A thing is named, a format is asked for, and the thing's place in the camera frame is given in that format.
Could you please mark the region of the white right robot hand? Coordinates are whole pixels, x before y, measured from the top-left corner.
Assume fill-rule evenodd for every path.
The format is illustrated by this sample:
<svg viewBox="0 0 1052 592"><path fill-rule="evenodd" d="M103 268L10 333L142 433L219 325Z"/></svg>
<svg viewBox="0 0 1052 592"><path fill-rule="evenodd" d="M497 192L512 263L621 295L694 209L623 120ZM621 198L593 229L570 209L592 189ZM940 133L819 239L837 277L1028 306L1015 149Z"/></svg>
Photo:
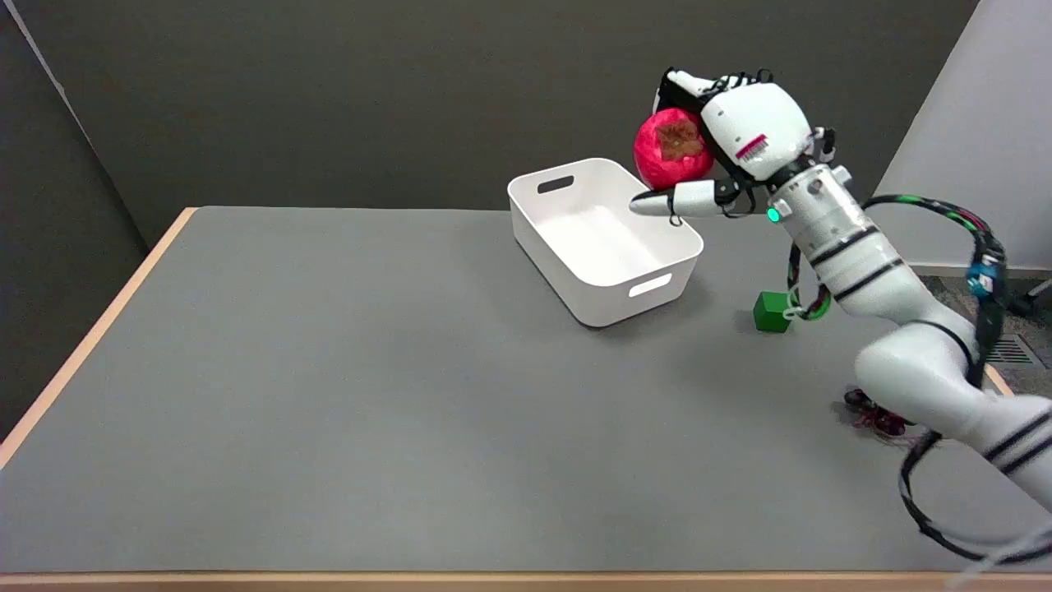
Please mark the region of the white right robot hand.
<svg viewBox="0 0 1052 592"><path fill-rule="evenodd" d="M700 143L726 175L641 192L629 202L632 213L666 216L673 225L681 217L733 219L734 203L746 195L747 215L753 215L755 190L775 192L778 183L810 166L830 164L837 154L834 128L812 127L767 70L709 80L670 67L658 84L653 113L673 108L699 118Z"/></svg>

